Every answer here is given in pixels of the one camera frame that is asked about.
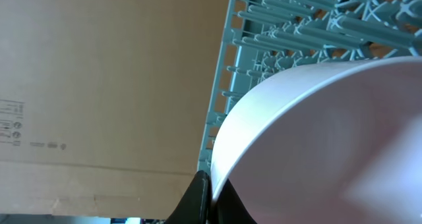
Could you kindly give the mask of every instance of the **brown cardboard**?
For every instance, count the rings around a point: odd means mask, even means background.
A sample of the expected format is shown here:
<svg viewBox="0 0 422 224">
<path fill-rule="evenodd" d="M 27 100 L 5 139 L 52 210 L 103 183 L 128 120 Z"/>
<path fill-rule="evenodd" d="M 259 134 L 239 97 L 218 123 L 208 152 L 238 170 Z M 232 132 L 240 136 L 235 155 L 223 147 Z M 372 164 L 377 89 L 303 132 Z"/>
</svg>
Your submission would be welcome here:
<svg viewBox="0 0 422 224">
<path fill-rule="evenodd" d="M 166 218 L 196 171 L 226 7 L 0 0 L 0 213 Z"/>
</svg>

